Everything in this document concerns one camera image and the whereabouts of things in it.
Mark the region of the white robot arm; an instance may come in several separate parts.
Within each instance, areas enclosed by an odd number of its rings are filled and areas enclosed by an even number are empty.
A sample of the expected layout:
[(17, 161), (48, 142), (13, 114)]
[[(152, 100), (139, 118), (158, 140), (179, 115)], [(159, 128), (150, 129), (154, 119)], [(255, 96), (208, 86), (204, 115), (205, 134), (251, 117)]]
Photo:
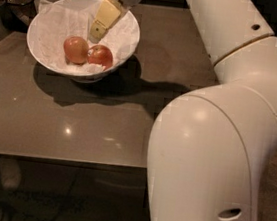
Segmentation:
[(186, 0), (218, 85), (171, 101), (151, 129), (150, 221), (257, 221), (277, 149), (277, 37), (251, 0)]

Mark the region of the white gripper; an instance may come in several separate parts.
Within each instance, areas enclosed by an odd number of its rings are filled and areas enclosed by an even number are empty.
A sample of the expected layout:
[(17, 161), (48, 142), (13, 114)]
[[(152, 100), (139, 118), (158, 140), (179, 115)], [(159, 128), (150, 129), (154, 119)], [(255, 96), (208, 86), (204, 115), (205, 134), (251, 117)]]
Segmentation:
[(99, 43), (109, 29), (127, 13), (127, 8), (136, 6), (142, 0), (102, 0), (99, 9), (90, 25), (89, 39), (93, 43)]

